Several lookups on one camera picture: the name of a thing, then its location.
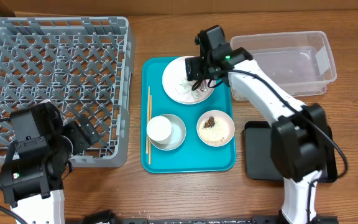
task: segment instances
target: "wooden chopstick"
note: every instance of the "wooden chopstick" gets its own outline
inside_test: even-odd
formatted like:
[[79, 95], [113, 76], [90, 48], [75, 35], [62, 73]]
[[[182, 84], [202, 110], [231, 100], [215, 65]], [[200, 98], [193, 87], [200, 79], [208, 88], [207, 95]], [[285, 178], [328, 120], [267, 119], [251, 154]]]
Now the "wooden chopstick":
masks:
[[[150, 95], [150, 119], [152, 118], [152, 95]], [[152, 163], [152, 142], [149, 140], [149, 165]]]
[[[150, 121], [150, 87], [149, 87], [149, 92], [147, 94], [147, 123], [146, 123], [146, 127], [147, 127], [147, 124], [149, 123]], [[146, 154], [149, 153], [149, 136], [146, 134]]]

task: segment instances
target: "rice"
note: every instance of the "rice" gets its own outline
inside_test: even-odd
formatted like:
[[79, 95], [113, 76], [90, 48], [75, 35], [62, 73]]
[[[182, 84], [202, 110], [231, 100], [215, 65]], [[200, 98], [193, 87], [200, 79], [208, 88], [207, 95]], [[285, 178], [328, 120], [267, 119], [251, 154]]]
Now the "rice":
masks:
[[214, 117], [215, 125], [211, 128], [204, 128], [207, 121], [208, 119], [205, 119], [201, 123], [198, 128], [198, 134], [204, 142], [212, 146], [218, 146], [229, 136], [229, 127], [223, 119]]

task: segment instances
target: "blue tray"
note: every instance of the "blue tray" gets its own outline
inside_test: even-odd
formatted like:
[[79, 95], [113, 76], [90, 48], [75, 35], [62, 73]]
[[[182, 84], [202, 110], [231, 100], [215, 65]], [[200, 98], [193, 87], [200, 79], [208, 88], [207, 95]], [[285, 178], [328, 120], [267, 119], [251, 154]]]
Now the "blue tray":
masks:
[[[154, 174], [177, 172], [225, 171], [236, 162], [234, 138], [225, 146], [211, 147], [197, 135], [198, 118], [209, 110], [221, 110], [233, 117], [230, 89], [226, 85], [215, 88], [212, 95], [201, 103], [183, 105], [173, 101], [162, 87], [162, 73], [165, 67], [177, 57], [152, 58], [142, 69], [142, 165]], [[174, 114], [186, 125], [186, 139], [183, 144], [172, 150], [162, 151], [152, 145], [152, 163], [146, 154], [147, 91], [150, 86], [152, 95], [152, 117], [161, 114]]]

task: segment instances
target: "wooden tabletop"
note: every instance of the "wooden tabletop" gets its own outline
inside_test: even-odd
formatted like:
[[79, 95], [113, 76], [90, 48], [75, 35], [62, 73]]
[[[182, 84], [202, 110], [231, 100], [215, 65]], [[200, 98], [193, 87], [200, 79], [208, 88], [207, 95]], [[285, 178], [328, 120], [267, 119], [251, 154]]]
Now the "wooden tabletop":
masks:
[[[65, 180], [65, 217], [112, 209], [119, 217], [224, 218], [276, 215], [283, 185], [250, 180], [245, 173], [244, 124], [263, 120], [248, 102], [233, 101], [237, 161], [227, 172], [155, 175], [140, 163], [140, 90], [144, 62], [152, 57], [197, 55], [193, 38], [215, 24], [226, 39], [237, 35], [321, 30], [333, 50], [337, 80], [321, 96], [302, 97], [326, 111], [335, 141], [349, 160], [345, 178], [320, 184], [316, 210], [358, 223], [358, 11], [276, 12], [193, 16], [129, 17], [136, 37], [135, 74], [131, 84], [128, 160], [118, 169], [75, 169]], [[343, 165], [337, 156], [338, 170]], [[0, 191], [0, 204], [4, 204]], [[13, 219], [0, 212], [0, 223]]]

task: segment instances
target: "clear bowl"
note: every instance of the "clear bowl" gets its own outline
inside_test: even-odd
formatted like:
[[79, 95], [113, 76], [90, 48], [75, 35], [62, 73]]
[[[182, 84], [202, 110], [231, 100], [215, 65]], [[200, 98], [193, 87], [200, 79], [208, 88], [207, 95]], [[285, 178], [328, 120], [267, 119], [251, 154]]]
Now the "clear bowl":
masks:
[[[230, 45], [248, 50], [265, 74], [292, 96], [321, 95], [336, 79], [333, 53], [321, 31], [237, 36]], [[235, 90], [232, 96], [247, 100]]]

